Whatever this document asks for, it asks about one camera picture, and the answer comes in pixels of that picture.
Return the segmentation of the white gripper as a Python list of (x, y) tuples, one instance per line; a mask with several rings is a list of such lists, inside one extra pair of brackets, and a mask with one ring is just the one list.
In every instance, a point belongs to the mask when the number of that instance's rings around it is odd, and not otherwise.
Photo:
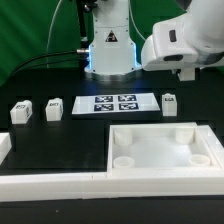
[(143, 69), (190, 81), (196, 70), (224, 66), (224, 0), (175, 1), (185, 13), (153, 26), (141, 51)]

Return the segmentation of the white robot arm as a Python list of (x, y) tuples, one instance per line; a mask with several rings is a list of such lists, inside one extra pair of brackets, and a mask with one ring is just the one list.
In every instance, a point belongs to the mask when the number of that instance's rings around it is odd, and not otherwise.
[(140, 55), (130, 38), (130, 0), (81, 1), (93, 13), (94, 39), (85, 50), (92, 79), (122, 80), (143, 69), (191, 81), (200, 68), (224, 66), (224, 0), (176, 0), (185, 13), (154, 24)]

